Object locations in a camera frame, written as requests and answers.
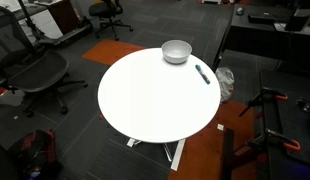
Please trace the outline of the teal marker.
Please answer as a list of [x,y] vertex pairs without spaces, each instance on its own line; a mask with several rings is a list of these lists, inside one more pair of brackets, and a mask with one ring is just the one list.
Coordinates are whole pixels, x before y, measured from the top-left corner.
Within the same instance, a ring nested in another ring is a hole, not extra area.
[[205,81],[206,84],[210,84],[210,80],[208,79],[208,77],[205,75],[205,73],[203,72],[202,68],[200,65],[195,65],[196,70],[198,71],[198,73],[201,75],[201,77],[203,78],[203,80]]

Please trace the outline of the round white table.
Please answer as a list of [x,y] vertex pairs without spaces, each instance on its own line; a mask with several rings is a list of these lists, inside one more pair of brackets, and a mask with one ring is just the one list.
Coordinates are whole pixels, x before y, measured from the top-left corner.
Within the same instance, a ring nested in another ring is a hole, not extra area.
[[[206,84],[195,68],[200,65]],[[176,170],[186,139],[206,127],[220,105],[219,82],[206,63],[191,55],[182,64],[166,62],[159,48],[130,53],[111,65],[98,87],[102,115],[131,140],[167,145]]]

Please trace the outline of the white bowl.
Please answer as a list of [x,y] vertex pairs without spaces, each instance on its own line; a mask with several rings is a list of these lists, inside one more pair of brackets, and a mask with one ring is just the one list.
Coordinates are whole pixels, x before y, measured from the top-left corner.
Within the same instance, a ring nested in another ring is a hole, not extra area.
[[189,43],[182,40],[169,40],[162,45],[161,50],[167,62],[181,64],[188,60],[192,47]]

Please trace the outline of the white plastic bag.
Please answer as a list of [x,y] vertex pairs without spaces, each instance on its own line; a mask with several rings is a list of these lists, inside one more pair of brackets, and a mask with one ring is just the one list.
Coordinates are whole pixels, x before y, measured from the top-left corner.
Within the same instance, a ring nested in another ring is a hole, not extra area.
[[220,102],[228,101],[233,95],[235,78],[234,74],[228,67],[220,67],[216,70],[215,75],[218,79],[221,98]]

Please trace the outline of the white paper scrap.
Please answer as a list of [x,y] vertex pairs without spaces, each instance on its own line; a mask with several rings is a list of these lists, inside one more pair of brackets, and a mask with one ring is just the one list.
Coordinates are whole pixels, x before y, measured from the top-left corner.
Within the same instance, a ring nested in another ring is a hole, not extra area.
[[217,129],[223,131],[224,130],[224,125],[218,124]]

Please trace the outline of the black rolling office chair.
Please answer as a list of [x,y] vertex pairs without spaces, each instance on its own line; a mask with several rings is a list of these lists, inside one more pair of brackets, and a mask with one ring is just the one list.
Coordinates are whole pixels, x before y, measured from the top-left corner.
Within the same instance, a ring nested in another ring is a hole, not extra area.
[[100,32],[111,28],[114,34],[114,39],[119,40],[115,27],[127,27],[130,31],[133,31],[131,25],[124,24],[120,19],[113,21],[113,18],[123,13],[123,7],[119,0],[100,0],[89,7],[89,15],[92,17],[98,17],[100,20],[100,28],[95,32],[95,37],[100,37]]

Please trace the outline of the computer mouse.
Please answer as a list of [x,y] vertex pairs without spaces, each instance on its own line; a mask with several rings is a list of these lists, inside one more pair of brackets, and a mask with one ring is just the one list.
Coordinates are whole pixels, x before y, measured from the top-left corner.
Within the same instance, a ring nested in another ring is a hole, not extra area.
[[239,16],[241,16],[241,15],[244,14],[244,11],[245,11],[245,9],[244,9],[243,7],[239,7],[239,8],[237,8],[237,10],[236,10],[236,14],[239,15]]

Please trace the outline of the dark wood cabinet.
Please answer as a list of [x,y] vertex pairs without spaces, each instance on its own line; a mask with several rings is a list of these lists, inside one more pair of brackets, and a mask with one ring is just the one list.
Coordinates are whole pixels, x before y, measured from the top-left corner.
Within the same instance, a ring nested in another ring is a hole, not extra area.
[[35,0],[35,3],[48,8],[63,34],[78,27],[79,19],[70,0]]

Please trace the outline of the black keyboard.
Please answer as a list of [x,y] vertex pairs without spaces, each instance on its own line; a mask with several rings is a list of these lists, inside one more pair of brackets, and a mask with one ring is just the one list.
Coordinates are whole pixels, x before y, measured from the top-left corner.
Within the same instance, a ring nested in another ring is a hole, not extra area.
[[276,17],[269,13],[249,14],[248,20],[250,23],[269,24],[275,21]]

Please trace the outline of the black workbench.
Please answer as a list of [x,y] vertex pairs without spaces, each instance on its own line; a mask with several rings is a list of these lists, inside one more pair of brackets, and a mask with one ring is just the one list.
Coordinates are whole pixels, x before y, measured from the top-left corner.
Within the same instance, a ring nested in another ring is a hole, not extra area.
[[310,180],[310,79],[262,71],[261,87],[286,93],[288,99],[268,99],[263,105],[265,126],[297,140],[300,151],[289,151],[280,143],[268,143],[271,180]]

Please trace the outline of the black mesh office chair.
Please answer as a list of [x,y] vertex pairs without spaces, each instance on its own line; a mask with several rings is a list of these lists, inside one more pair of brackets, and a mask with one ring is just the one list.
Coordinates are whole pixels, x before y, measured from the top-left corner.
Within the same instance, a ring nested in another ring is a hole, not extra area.
[[34,115],[33,105],[46,93],[52,93],[60,104],[60,113],[68,108],[58,89],[71,84],[87,87],[84,79],[65,81],[70,62],[59,53],[37,49],[26,37],[18,19],[0,6],[0,87],[23,91],[29,97],[24,109],[27,117]]

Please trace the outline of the red black backpack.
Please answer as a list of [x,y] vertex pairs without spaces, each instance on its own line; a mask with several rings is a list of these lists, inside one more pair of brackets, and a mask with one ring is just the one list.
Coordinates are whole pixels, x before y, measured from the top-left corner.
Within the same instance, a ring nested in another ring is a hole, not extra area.
[[62,165],[57,159],[53,130],[36,130],[8,149],[22,180],[57,180]]

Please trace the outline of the black desk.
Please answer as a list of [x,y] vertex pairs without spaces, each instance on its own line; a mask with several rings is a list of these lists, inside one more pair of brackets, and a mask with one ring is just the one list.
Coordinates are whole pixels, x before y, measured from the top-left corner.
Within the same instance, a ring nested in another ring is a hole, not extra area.
[[[245,9],[239,16],[236,10]],[[250,23],[249,14],[269,13],[276,17],[273,23]],[[292,11],[286,8],[236,4],[211,66],[218,68],[225,50],[264,56],[282,61],[296,61],[310,66],[310,26],[299,32],[285,31],[284,26]]]

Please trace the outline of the orange handled clamp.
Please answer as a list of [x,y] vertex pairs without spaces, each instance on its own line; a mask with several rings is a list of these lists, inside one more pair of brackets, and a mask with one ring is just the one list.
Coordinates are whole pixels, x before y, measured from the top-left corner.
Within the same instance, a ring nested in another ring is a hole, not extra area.
[[268,99],[286,101],[288,95],[276,89],[263,87],[251,100],[246,102],[246,107],[239,114],[239,117],[242,117],[252,107],[262,105]]
[[297,140],[290,139],[285,135],[278,133],[276,131],[266,128],[264,132],[252,139],[247,141],[248,145],[261,146],[267,139],[270,139],[273,142],[281,143],[287,150],[290,151],[300,151],[301,145]]

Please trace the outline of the lower orange handled clamp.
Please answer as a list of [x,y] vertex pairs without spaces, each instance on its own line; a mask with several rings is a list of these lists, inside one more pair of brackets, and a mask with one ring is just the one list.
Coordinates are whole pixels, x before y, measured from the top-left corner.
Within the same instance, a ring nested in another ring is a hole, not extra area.
[[276,131],[266,128],[264,132],[252,139],[247,141],[248,145],[261,146],[267,139],[270,139],[273,142],[281,143],[287,150],[290,151],[300,151],[301,145],[297,140],[290,139],[285,135],[278,133]]

